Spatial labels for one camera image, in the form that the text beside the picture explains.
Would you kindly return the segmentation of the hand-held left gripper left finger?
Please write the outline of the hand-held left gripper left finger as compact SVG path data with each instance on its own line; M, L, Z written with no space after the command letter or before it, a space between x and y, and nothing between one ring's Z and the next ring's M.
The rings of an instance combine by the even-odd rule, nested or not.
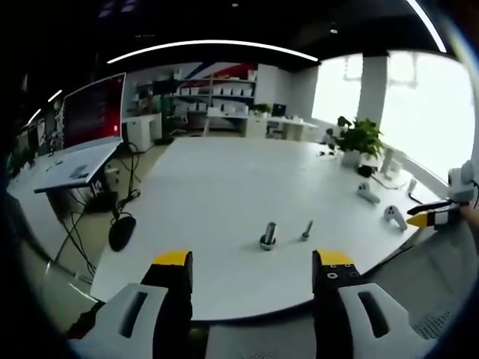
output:
M97 311L92 328L69 340L78 358L183 358L192 320L191 251L157 257Z

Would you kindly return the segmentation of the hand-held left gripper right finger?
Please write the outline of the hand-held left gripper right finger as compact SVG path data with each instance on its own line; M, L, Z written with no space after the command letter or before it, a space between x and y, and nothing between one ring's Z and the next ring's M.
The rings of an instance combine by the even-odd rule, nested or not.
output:
M410 325L407 310L365 280L346 254L312 252L317 358L423 358L436 344Z

